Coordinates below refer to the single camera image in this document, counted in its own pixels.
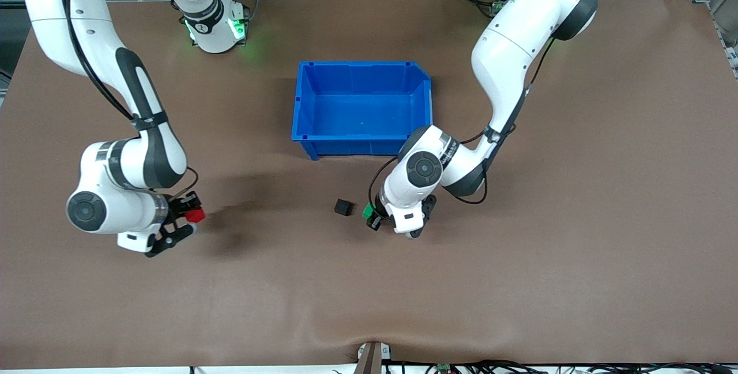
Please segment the blue plastic storage bin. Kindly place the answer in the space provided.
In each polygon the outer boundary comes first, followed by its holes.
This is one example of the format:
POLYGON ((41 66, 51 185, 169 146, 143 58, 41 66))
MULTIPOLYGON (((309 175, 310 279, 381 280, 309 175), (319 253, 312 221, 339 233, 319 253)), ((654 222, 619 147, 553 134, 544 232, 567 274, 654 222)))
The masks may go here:
POLYGON ((395 156, 432 124, 431 77, 413 61, 302 61, 292 141, 312 160, 395 156))

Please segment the brown table mat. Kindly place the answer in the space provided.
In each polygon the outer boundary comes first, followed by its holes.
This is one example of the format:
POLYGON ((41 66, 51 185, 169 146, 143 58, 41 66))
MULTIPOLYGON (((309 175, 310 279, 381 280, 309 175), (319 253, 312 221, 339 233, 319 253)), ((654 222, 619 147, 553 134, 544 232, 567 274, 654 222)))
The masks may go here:
POLYGON ((360 211, 382 158, 291 138, 301 61, 416 61, 433 118, 480 132, 464 0, 262 0, 246 46, 188 43, 168 3, 112 3, 198 170, 206 219, 156 258, 75 229, 95 141, 133 135, 29 35, 0 108, 0 369, 409 361, 738 362, 738 80, 691 0, 599 0, 556 43, 466 205, 422 236, 360 211), (338 198, 354 203, 334 212, 338 198))

